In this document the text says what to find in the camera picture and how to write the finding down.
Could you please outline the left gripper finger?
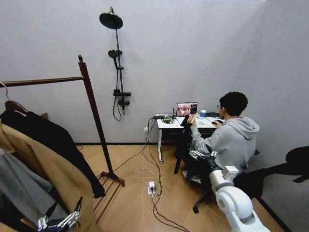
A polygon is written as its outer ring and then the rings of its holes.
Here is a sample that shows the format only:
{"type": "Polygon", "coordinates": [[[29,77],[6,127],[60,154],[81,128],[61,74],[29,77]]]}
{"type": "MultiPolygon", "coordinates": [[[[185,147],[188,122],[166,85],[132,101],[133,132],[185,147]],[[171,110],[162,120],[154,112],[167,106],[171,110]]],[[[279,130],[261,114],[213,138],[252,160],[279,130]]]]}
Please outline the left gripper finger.
{"type": "Polygon", "coordinates": [[[37,221],[37,231],[41,232],[48,228],[49,217],[53,214],[55,208],[57,206],[57,202],[55,202],[51,207],[48,208],[47,212],[38,219],[37,221]]]}
{"type": "Polygon", "coordinates": [[[74,211],[57,224],[58,229],[70,229],[75,223],[77,223],[81,216],[80,209],[82,207],[82,200],[83,198],[80,197],[74,211]]]}

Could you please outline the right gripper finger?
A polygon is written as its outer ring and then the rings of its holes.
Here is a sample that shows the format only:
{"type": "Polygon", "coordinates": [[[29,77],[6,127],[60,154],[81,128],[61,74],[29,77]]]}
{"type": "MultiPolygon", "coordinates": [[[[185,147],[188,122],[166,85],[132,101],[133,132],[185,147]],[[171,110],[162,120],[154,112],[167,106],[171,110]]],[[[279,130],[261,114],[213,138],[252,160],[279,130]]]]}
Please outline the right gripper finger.
{"type": "Polygon", "coordinates": [[[196,159],[196,160],[205,157],[204,154],[202,154],[202,153],[200,153],[200,152],[198,152],[198,151],[196,151],[196,150],[193,150],[193,149],[190,149],[189,155],[190,155],[192,158],[196,159]]]}
{"type": "Polygon", "coordinates": [[[217,156],[217,152],[214,151],[210,146],[206,145],[206,150],[207,150],[205,154],[206,157],[216,157],[217,156]]]}

